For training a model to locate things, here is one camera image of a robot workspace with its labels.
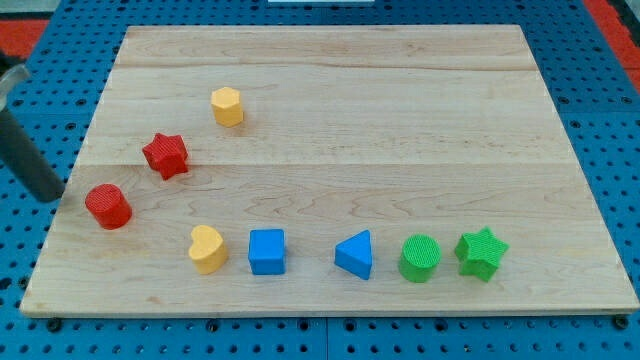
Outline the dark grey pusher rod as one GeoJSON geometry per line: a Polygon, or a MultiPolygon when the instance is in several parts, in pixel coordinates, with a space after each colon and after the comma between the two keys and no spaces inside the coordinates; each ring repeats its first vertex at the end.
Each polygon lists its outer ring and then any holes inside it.
{"type": "Polygon", "coordinates": [[[1,54],[1,161],[39,202],[59,199],[65,184],[9,108],[8,96],[30,77],[28,68],[1,54]]]}

